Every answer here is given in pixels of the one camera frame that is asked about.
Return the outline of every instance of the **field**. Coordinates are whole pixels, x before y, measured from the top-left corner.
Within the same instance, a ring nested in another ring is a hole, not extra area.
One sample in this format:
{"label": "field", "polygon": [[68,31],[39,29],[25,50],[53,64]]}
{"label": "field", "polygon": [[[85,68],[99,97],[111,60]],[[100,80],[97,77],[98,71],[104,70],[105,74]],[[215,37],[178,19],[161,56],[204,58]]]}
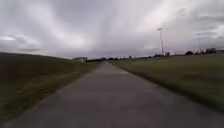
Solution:
{"label": "field", "polygon": [[0,53],[0,127],[97,63]]}
{"label": "field", "polygon": [[174,56],[112,63],[224,112],[224,56]]}

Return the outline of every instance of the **paved path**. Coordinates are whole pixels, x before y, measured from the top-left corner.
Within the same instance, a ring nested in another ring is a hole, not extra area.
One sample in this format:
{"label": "paved path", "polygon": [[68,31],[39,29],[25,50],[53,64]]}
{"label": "paved path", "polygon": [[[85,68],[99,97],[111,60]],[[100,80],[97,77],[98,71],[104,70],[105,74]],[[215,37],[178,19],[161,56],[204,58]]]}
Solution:
{"label": "paved path", "polygon": [[104,64],[6,127],[224,128],[224,116]]}

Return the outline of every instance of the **tree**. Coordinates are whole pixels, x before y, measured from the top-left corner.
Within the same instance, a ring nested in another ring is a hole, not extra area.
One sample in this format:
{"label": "tree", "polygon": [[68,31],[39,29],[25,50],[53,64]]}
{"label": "tree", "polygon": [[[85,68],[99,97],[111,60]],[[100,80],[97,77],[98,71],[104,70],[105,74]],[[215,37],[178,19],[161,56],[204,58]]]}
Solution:
{"label": "tree", "polygon": [[155,54],[153,57],[164,57],[164,55],[161,55],[161,54]]}
{"label": "tree", "polygon": [[166,56],[170,56],[170,53],[169,53],[169,52],[167,52],[167,53],[166,53]]}
{"label": "tree", "polygon": [[216,53],[216,49],[215,48],[207,48],[205,51],[206,54],[212,54],[212,53]]}
{"label": "tree", "polygon": [[186,53],[185,53],[185,55],[193,55],[194,53],[192,52],[192,51],[187,51]]}

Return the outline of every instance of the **pole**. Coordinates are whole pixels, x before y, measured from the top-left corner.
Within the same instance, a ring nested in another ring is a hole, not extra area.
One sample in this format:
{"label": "pole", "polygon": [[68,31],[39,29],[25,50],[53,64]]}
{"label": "pole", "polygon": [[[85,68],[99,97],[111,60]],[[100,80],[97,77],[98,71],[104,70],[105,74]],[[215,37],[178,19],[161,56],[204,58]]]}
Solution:
{"label": "pole", "polygon": [[159,33],[160,33],[160,42],[161,42],[161,47],[162,47],[162,54],[164,55],[164,48],[163,48],[163,35],[162,35],[162,28],[159,28]]}
{"label": "pole", "polygon": [[198,52],[201,52],[201,35],[198,33]]}

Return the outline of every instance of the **cloud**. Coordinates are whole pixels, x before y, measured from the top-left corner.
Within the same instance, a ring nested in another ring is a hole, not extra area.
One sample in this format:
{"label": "cloud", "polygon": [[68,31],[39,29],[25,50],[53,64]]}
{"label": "cloud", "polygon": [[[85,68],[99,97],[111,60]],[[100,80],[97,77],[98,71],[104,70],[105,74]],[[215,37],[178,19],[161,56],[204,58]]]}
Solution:
{"label": "cloud", "polygon": [[60,57],[148,56],[223,48],[222,0],[2,0],[0,51]]}

